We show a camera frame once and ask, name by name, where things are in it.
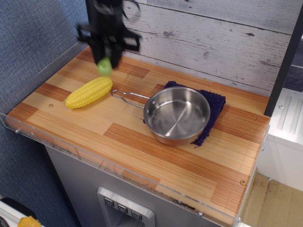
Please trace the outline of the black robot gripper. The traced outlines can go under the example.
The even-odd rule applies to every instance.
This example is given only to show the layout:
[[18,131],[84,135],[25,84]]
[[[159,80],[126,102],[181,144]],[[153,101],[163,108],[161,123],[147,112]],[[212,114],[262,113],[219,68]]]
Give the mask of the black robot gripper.
[[114,69],[119,65],[124,50],[140,50],[141,36],[126,28],[123,23],[125,16],[123,9],[93,12],[96,41],[91,41],[88,23],[76,25],[78,40],[89,45],[96,65],[106,56],[106,52],[111,51],[110,62]]

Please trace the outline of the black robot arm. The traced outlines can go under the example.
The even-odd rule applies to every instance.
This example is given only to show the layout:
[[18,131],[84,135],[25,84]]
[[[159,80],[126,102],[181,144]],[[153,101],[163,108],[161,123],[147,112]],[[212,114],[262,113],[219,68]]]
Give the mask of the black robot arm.
[[108,57],[113,68],[119,65],[125,50],[139,51],[141,35],[123,23],[126,16],[122,0],[87,0],[87,24],[77,24],[77,39],[87,43],[95,63]]

